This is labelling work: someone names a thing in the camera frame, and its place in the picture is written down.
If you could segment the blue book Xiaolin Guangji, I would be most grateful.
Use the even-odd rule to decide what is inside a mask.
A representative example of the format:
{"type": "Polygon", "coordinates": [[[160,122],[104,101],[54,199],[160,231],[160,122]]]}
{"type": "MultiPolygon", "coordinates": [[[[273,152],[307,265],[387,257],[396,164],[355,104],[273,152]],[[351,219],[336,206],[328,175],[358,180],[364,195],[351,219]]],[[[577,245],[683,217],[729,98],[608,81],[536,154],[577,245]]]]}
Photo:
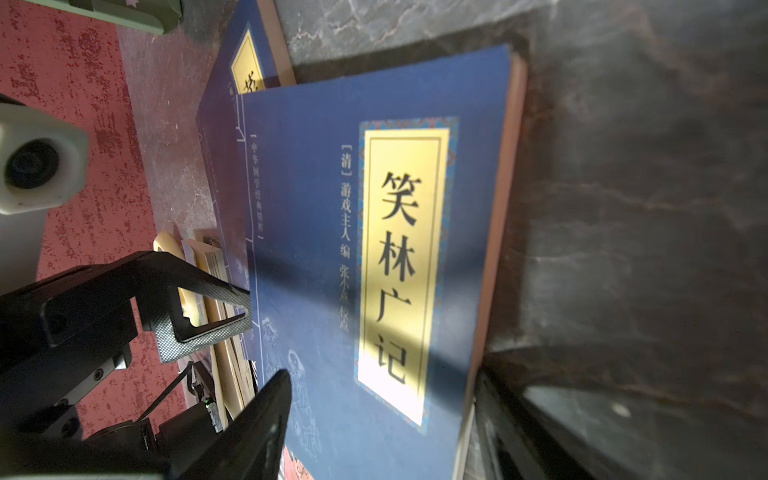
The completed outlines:
{"type": "Polygon", "coordinates": [[[263,379],[314,479],[458,479],[527,65],[500,45],[243,101],[263,379]]]}

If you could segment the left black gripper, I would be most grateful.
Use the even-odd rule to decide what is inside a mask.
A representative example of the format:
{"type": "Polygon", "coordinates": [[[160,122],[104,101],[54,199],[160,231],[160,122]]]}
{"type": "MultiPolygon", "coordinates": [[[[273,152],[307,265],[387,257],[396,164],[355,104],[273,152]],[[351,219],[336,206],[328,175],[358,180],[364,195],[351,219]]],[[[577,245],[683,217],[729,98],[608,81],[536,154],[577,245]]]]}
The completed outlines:
{"type": "Polygon", "coordinates": [[[207,407],[158,429],[141,414],[84,439],[76,405],[129,365],[141,331],[170,363],[251,327],[248,291],[162,252],[76,267],[2,297],[2,478],[179,478],[216,440],[207,407]],[[195,326],[181,291],[236,312],[195,326]]]}

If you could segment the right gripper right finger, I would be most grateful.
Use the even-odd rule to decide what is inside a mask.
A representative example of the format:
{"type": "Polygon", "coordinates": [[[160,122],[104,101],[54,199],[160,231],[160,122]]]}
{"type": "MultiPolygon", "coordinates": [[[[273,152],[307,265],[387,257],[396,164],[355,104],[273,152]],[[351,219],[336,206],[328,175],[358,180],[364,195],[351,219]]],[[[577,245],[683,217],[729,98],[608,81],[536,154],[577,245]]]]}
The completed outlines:
{"type": "Polygon", "coordinates": [[[480,369],[475,388],[475,423],[488,479],[592,477],[492,371],[480,369]]]}

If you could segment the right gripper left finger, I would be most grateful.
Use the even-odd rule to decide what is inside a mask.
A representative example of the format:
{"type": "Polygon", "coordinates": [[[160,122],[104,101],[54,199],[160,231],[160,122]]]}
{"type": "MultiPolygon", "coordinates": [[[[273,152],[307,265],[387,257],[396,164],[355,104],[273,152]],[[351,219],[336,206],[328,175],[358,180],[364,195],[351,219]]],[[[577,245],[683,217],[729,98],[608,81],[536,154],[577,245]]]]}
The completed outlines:
{"type": "Polygon", "coordinates": [[[276,479],[290,406],[291,377],[277,371],[234,422],[171,479],[276,479]]]}

